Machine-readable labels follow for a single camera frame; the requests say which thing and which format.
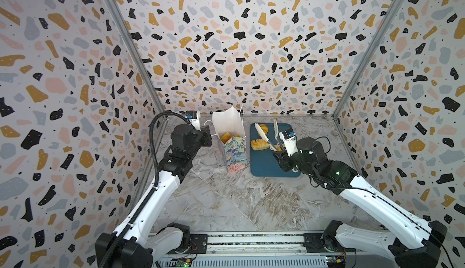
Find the metal tongs cream tips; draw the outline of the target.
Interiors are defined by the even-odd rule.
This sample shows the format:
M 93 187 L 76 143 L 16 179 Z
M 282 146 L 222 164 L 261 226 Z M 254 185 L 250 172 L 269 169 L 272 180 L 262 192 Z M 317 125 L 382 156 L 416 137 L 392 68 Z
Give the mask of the metal tongs cream tips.
M 274 132 L 275 132 L 275 139 L 276 139 L 276 142 L 279 144 L 279 146 L 282 148 L 282 151 L 286 151 L 285 147 L 284 147 L 284 143 L 283 141 L 280 139 L 280 136 L 279 136 L 279 127 L 278 127 L 278 121 L 275 119 L 273 121 L 274 123 Z M 273 152 L 277 152 L 277 149 L 275 147 L 275 145 L 273 145 L 270 141 L 270 139 L 267 137 L 267 135 L 264 134 L 264 132 L 261 130 L 260 126 L 258 123 L 255 123 L 254 124 L 255 128 L 256 128 L 256 131 L 257 133 L 259 134 L 259 136 L 261 137 L 261 139 L 267 141 L 270 145 L 270 149 L 272 150 L 272 154 Z

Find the glossy orange oval bread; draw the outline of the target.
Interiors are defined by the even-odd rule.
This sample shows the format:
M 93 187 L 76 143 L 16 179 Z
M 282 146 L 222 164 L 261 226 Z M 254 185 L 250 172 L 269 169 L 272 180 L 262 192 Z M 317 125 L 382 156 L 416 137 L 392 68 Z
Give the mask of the glossy orange oval bread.
M 226 132 L 223 136 L 220 137 L 220 140 L 223 144 L 226 144 L 233 136 L 229 133 Z

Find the floral paper bag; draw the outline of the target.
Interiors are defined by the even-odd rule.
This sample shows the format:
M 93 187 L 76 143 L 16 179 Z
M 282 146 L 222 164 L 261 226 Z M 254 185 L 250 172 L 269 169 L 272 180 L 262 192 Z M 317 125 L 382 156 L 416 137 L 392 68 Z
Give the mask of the floral paper bag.
M 247 167 L 247 138 L 243 125 L 242 109 L 242 107 L 237 109 L 232 106 L 226 111 L 215 112 L 212 114 L 212 118 L 204 123 L 204 125 L 211 123 L 214 133 L 218 137 L 217 141 L 227 173 L 243 171 Z M 223 144 L 220 137 L 226 132 L 229 132 L 232 138 Z

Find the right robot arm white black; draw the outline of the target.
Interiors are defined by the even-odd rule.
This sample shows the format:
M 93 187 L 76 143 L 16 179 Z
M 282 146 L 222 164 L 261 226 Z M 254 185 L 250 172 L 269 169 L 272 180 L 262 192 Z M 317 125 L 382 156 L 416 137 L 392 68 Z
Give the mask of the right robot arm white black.
M 389 259 L 400 268 L 434 268 L 440 262 L 448 231 L 444 224 L 419 218 L 376 190 L 351 166 L 328 159 L 317 139 L 292 138 L 285 145 L 270 148 L 283 171 L 298 170 L 384 226 L 383 230 L 368 230 L 333 220 L 322 235 L 326 249 L 341 246 L 362 250 Z

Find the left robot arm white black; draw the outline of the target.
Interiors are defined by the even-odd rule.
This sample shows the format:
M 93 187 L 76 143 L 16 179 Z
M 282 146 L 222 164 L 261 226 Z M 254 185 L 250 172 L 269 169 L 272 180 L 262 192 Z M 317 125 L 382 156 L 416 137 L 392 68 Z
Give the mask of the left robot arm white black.
M 148 242 L 155 221 L 193 167 L 193 158 L 202 147 L 212 146 L 208 126 L 195 128 L 182 124 L 171 134 L 172 144 L 157 164 L 151 187 L 144 193 L 128 217 L 111 234 L 101 234 L 95 244 L 100 268 L 150 268 L 170 252 L 190 250 L 190 228 L 171 223 Z

